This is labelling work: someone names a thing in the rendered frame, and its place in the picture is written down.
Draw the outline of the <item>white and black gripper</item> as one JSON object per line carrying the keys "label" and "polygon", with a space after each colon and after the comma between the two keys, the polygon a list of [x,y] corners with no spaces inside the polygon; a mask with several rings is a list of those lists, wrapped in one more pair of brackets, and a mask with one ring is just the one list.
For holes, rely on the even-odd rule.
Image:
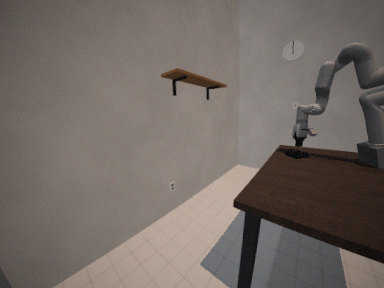
{"label": "white and black gripper", "polygon": [[[295,146],[302,147],[303,141],[305,138],[307,138],[307,130],[301,130],[301,129],[308,129],[308,123],[307,124],[302,124],[302,123],[296,123],[293,128],[293,139],[295,139],[296,144]],[[297,138],[296,138],[297,137]],[[300,141],[300,142],[299,142]]]}

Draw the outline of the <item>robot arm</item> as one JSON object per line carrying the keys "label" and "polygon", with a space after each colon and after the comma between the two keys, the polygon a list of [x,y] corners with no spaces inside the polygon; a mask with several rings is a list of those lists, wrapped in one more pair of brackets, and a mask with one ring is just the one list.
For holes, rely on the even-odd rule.
{"label": "robot arm", "polygon": [[[335,73],[352,61],[361,89],[384,85],[384,67],[377,69],[372,49],[364,43],[351,43],[334,59],[322,64],[315,85],[315,104],[298,105],[296,123],[307,124],[309,115],[320,115],[325,111]],[[359,102],[368,135],[365,144],[384,146],[384,109],[380,107],[384,105],[384,88],[363,93],[359,97]]]}

